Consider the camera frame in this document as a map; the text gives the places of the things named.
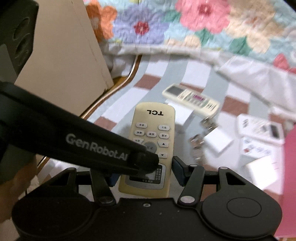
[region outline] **pink flower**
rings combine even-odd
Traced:
[[[227,0],[178,0],[175,8],[181,13],[181,24],[192,31],[206,28],[218,34],[229,24]]]
[[[296,74],[296,68],[290,68],[290,65],[283,53],[280,53],[275,59],[274,59],[274,66],[278,67],[280,69],[289,71],[291,73]]]

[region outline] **beige panel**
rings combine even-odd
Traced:
[[[16,85],[80,115],[113,86],[82,0],[37,0],[33,53]]]

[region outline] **orange flower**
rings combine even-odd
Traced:
[[[111,6],[101,7],[98,1],[93,0],[86,6],[94,34],[98,42],[113,37],[111,21],[115,20],[117,11]]]

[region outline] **pink folder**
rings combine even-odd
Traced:
[[[296,128],[286,137],[284,193],[281,199],[283,219],[276,237],[296,237]]]

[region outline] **floral quilt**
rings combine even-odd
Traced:
[[[84,0],[99,43],[207,48],[296,74],[296,13],[283,0]]]

